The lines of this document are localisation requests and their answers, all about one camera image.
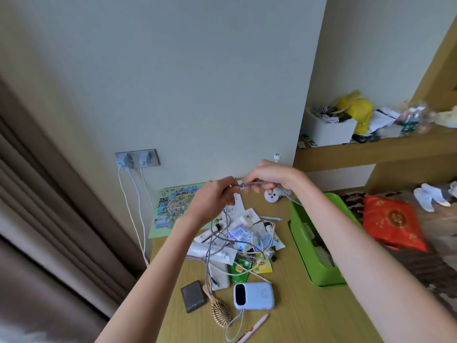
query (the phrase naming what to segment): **green paper map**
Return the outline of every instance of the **green paper map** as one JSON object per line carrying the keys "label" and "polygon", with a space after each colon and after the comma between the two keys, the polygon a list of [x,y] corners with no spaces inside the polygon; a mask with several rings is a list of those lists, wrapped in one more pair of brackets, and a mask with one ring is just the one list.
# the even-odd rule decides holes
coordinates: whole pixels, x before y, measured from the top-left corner
{"label": "green paper map", "polygon": [[[168,187],[159,190],[159,200],[157,202],[157,208],[155,209],[155,219],[151,226],[149,238],[168,236],[173,229],[176,219],[186,211],[195,192],[197,192],[203,184],[204,183],[198,183],[179,187]],[[221,217],[219,216],[203,226],[203,229],[209,229],[220,220]]]}

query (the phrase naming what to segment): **wall socket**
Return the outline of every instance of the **wall socket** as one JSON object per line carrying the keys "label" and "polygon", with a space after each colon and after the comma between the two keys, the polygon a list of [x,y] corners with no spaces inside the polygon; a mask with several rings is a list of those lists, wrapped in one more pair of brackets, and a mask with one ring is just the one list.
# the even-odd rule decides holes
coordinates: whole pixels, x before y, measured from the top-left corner
{"label": "wall socket", "polygon": [[128,155],[131,159],[130,163],[132,164],[133,168],[160,166],[159,158],[157,157],[157,151],[155,149],[119,152],[116,153],[116,158],[119,158],[119,155]]}

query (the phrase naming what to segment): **person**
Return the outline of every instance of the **person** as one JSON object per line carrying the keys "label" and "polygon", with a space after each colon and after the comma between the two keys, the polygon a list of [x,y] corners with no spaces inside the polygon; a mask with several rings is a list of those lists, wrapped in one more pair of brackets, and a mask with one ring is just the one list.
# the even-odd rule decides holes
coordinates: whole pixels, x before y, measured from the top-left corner
{"label": "person", "polygon": [[[244,179],[293,190],[357,301],[386,342],[456,342],[457,324],[433,296],[378,242],[340,211],[304,173],[263,160]],[[96,343],[155,342],[189,246],[206,223],[234,205],[233,177],[207,182],[177,219],[163,247],[113,315]]]}

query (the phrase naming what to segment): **small black box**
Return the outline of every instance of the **small black box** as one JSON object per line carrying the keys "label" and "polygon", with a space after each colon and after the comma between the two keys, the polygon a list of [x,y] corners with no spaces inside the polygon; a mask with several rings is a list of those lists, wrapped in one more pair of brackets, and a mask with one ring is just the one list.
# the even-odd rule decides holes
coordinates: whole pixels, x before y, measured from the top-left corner
{"label": "small black box", "polygon": [[198,280],[181,288],[181,294],[187,313],[193,312],[206,303],[206,297]]}

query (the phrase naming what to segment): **pen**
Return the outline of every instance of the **pen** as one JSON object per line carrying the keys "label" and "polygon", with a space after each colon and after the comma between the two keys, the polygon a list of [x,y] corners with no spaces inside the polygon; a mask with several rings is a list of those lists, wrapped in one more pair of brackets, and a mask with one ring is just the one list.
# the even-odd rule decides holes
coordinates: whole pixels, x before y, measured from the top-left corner
{"label": "pen", "polygon": [[259,215],[259,218],[262,218],[262,219],[265,219],[265,220],[278,220],[278,221],[282,220],[282,218],[265,217],[265,216],[261,216],[261,215]]}
{"label": "pen", "polygon": [[246,332],[239,340],[237,340],[235,343],[244,343],[248,340],[249,337],[251,337],[251,335],[257,331],[257,329],[260,327],[260,325],[262,325],[264,323],[264,321],[266,320],[266,318],[268,318],[269,316],[269,313],[266,313],[253,327],[251,327],[251,329]]}

